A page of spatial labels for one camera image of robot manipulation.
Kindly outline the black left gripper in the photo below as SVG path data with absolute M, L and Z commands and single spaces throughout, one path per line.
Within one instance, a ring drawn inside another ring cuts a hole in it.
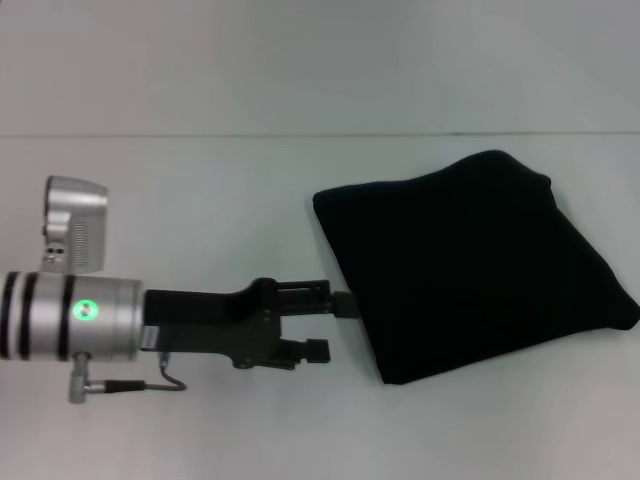
M 327 364 L 324 339 L 281 340 L 283 316 L 361 317 L 350 292 L 328 280 L 258 279 L 234 293 L 148 290 L 143 296 L 140 349 L 158 353 L 219 354 L 234 367 L 294 370 L 302 361 Z

